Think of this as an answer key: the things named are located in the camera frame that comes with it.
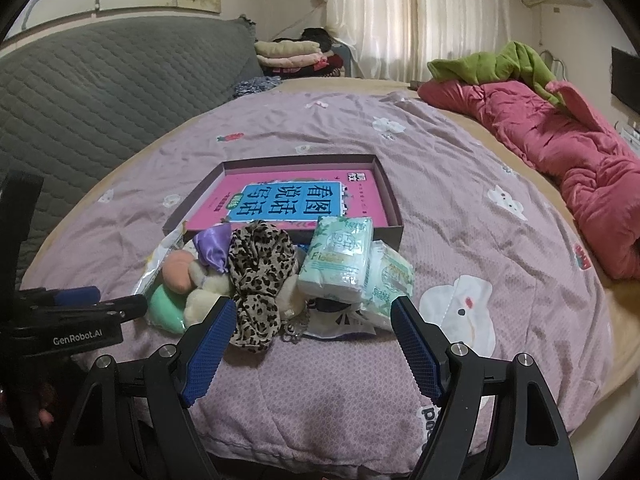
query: leopard print scrunchie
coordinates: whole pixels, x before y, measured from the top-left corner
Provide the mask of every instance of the leopard print scrunchie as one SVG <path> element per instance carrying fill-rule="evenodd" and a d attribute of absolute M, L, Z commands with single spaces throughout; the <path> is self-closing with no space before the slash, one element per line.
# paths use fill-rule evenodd
<path fill-rule="evenodd" d="M 231 344 L 265 350 L 280 330 L 275 297 L 294 268 L 296 248 L 289 235 L 265 222 L 236 229 L 229 248 L 229 273 L 238 322 Z"/>

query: black television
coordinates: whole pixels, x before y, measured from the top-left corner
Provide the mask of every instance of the black television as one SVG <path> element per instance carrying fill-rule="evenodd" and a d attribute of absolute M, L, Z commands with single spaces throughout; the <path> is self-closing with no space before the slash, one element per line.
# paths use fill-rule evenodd
<path fill-rule="evenodd" d="M 640 114 L 640 57 L 612 47 L 611 93 Z"/>

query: metal screw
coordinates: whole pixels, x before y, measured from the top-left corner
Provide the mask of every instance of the metal screw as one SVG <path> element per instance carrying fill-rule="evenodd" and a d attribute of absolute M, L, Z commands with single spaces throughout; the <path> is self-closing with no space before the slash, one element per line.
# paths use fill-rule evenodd
<path fill-rule="evenodd" d="M 531 366 L 533 364 L 533 357 L 531 357 L 529 354 L 520 354 L 518 356 L 518 362 L 522 366 Z"/>
<path fill-rule="evenodd" d="M 111 356 L 108 356 L 108 355 L 101 355 L 95 360 L 95 365 L 98 368 L 106 368 L 110 364 L 111 364 Z"/>
<path fill-rule="evenodd" d="M 160 357 L 171 357 L 175 354 L 175 345 L 164 345 L 160 348 Z"/>
<path fill-rule="evenodd" d="M 464 343 L 453 343 L 453 345 L 451 345 L 451 351 L 455 355 L 462 357 L 469 353 L 469 348 Z"/>

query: peach colored plush ball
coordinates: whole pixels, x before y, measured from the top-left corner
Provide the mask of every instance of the peach colored plush ball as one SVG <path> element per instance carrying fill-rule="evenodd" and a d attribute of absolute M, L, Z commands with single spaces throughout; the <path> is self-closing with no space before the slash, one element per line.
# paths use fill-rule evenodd
<path fill-rule="evenodd" d="M 194 285 L 189 277 L 189 264 L 195 257 L 189 251 L 173 251 L 162 263 L 162 280 L 176 294 L 189 294 Z"/>

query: purple satin bow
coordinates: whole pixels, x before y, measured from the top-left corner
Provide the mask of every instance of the purple satin bow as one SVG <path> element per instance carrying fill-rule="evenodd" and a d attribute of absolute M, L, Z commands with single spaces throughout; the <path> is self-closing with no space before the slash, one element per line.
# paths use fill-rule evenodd
<path fill-rule="evenodd" d="M 225 222 L 196 234 L 193 237 L 193 243 L 198 250 L 200 263 L 220 273 L 225 273 L 227 271 L 226 258 L 231 245 L 231 233 L 231 224 Z"/>

